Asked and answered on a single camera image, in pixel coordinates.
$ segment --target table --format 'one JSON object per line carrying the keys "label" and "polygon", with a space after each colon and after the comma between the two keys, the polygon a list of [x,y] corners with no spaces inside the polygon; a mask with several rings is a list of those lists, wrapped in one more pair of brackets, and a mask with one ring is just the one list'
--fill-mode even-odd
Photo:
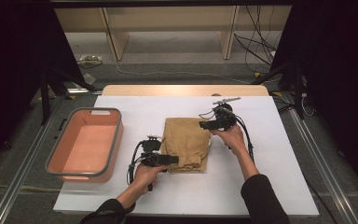
{"label": "table", "polygon": [[[229,93],[242,96],[239,101],[230,104],[235,113],[243,118],[255,146],[255,163],[260,172],[269,177],[286,213],[296,217],[318,216],[272,98],[263,93],[259,96],[250,93],[251,89],[262,91],[265,87],[230,87],[105,88],[95,106],[118,108],[124,124],[112,179],[102,184],[64,183],[54,210],[65,214],[88,213],[105,200],[117,197],[127,187],[127,168],[139,141],[145,140],[148,133],[162,134],[165,117],[196,117],[210,111],[212,102],[228,98],[229,95],[225,93]],[[128,95],[109,95],[120,92],[120,89],[123,90],[122,94]],[[210,92],[217,91],[225,97],[209,96]],[[213,136],[204,173],[159,175],[154,190],[138,200],[131,216],[246,217],[249,213],[240,196],[242,183],[241,169],[235,156],[226,149],[220,138]]]}

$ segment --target human hand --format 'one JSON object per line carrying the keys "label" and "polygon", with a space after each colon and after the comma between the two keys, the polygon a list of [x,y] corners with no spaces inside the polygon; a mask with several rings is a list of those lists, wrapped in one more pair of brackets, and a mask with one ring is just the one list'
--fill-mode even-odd
{"label": "human hand", "polygon": [[225,142],[225,145],[231,148],[234,155],[239,156],[240,153],[247,152],[243,132],[238,124],[234,124],[227,131],[210,130],[209,132],[213,135],[219,135]]}
{"label": "human hand", "polygon": [[136,168],[132,184],[141,189],[143,194],[146,194],[148,190],[147,186],[149,184],[152,186],[156,184],[157,174],[163,170],[167,170],[168,168],[168,165],[150,167],[140,163]]}

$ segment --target khaki fabric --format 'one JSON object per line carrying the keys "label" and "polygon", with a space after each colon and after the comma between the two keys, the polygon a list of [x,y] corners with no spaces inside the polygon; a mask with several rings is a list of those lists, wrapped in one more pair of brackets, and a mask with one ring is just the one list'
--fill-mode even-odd
{"label": "khaki fabric", "polygon": [[162,154],[179,157],[170,172],[204,171],[211,134],[203,130],[197,118],[167,118],[161,141]]}

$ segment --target person's right hand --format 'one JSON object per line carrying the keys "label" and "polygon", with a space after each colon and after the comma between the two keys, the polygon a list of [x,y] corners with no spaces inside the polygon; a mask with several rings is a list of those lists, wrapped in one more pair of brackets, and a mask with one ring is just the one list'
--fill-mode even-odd
{"label": "person's right hand", "polygon": [[243,139],[243,132],[238,124],[234,124],[231,129],[227,131],[210,130],[209,132],[213,135],[219,135],[225,142],[225,145],[230,147],[232,153],[236,156],[248,151]]}

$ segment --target black sleeve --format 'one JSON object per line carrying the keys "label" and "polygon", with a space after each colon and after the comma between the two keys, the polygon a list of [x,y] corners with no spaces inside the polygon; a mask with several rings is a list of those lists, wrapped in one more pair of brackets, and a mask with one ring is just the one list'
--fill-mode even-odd
{"label": "black sleeve", "polygon": [[265,175],[253,175],[247,179],[242,186],[241,196],[254,224],[290,223]]}
{"label": "black sleeve", "polygon": [[135,204],[128,209],[124,209],[118,200],[109,199],[97,211],[83,217],[80,224],[119,224],[123,222],[126,214],[132,212],[134,208]]}

